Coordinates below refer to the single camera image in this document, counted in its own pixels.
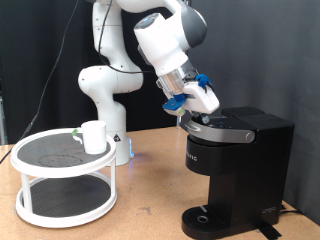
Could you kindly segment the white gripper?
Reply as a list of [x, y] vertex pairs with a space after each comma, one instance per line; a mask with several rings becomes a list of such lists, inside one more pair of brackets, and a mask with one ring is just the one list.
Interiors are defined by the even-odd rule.
[[183, 108], [193, 111], [191, 115], [195, 122], [208, 124], [210, 119], [206, 114], [213, 113], [220, 106], [219, 100], [212, 89], [209, 87], [203, 89], [197, 82], [189, 82], [184, 86], [183, 93], [186, 95]]

